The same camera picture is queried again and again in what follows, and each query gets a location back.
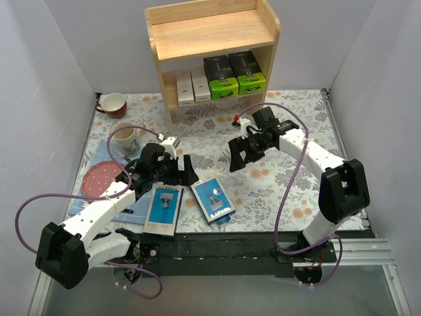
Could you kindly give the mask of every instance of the mug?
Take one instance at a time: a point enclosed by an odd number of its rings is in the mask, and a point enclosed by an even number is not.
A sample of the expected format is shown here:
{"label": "mug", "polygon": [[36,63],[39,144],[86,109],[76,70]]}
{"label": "mug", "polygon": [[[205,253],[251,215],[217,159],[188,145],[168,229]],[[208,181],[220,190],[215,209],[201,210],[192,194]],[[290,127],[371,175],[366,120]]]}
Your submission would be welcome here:
{"label": "mug", "polygon": [[[119,122],[117,123],[113,131],[118,130],[119,128],[125,126],[133,125],[130,122]],[[129,157],[136,156],[140,152],[140,144],[139,144],[139,132],[136,128],[129,127],[125,128],[117,133],[114,134],[113,138],[120,144],[122,149],[124,150],[125,154]]]}
{"label": "mug", "polygon": [[108,94],[103,98],[101,104],[96,104],[95,110],[106,113],[113,119],[119,119],[127,112],[126,97],[121,93]]}

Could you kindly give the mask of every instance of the gray floor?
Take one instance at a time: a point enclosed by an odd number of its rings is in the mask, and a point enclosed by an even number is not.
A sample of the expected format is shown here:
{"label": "gray floor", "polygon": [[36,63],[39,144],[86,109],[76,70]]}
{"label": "gray floor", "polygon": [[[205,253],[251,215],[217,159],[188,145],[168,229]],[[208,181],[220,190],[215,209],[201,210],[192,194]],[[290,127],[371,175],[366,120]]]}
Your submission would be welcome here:
{"label": "gray floor", "polygon": [[[144,300],[114,285],[111,268],[96,268],[73,290],[50,286],[43,315],[396,315],[381,266],[341,267],[310,289],[271,276],[164,277],[164,290]],[[153,279],[136,288],[152,294]]]}

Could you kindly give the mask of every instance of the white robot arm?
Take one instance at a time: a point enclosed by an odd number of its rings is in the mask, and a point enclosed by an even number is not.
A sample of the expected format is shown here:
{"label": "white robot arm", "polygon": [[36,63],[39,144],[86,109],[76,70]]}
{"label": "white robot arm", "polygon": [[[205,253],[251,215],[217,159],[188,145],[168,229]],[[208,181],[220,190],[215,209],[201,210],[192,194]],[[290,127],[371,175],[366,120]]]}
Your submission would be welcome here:
{"label": "white robot arm", "polygon": [[[269,107],[253,114],[258,130],[248,119],[240,118],[241,136],[229,141],[231,150],[230,171],[245,167],[264,157],[264,151],[276,147],[299,159],[304,146],[305,134],[298,126],[287,120],[279,122]],[[308,140],[303,165],[319,181],[319,208],[313,221],[300,234],[293,250],[317,244],[334,232],[350,216],[357,214],[370,204],[364,167],[353,159],[332,155],[312,140]]]}
{"label": "white robot arm", "polygon": [[122,172],[101,195],[106,199],[93,201],[60,225],[49,223],[41,233],[36,267],[69,289],[75,287],[90,268],[110,259],[122,258],[126,263],[138,259],[139,236],[125,228],[95,238],[107,223],[135,203],[154,183],[190,186],[198,181],[190,156],[176,157],[177,144],[177,138],[167,138],[161,144],[146,144],[140,158],[126,165],[132,177],[129,190],[114,198],[108,197],[127,187],[129,181]]}

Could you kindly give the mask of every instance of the packaged item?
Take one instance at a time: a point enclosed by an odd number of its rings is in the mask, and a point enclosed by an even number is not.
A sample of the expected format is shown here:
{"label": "packaged item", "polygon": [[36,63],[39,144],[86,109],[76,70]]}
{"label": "packaged item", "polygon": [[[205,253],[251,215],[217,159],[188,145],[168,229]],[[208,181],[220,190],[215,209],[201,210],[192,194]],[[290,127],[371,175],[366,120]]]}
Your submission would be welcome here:
{"label": "packaged item", "polygon": [[177,70],[178,106],[190,107],[195,104],[193,86],[191,85],[190,69]]}
{"label": "packaged item", "polygon": [[191,189],[208,224],[235,213],[235,207],[214,171],[201,176],[200,180],[191,186]]}
{"label": "packaged item", "polygon": [[209,90],[208,80],[206,79],[203,66],[190,69],[190,73],[196,102],[210,101],[211,91]]}
{"label": "packaged item", "polygon": [[226,55],[203,59],[213,100],[238,95],[238,82]]}
{"label": "packaged item", "polygon": [[173,236],[176,231],[182,194],[182,186],[167,186],[162,182],[153,184],[143,232]]}
{"label": "packaged item", "polygon": [[242,51],[228,55],[237,76],[238,94],[263,92],[266,78],[251,51]]}

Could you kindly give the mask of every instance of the cup handle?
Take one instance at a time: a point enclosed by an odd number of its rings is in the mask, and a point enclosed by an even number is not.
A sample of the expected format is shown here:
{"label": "cup handle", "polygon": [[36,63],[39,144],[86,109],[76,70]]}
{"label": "cup handle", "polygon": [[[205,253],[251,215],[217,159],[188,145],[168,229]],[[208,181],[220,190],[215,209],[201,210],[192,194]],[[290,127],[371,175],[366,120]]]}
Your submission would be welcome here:
{"label": "cup handle", "polygon": [[105,114],[105,111],[103,110],[103,108],[101,107],[101,104],[99,103],[95,105],[95,110]]}

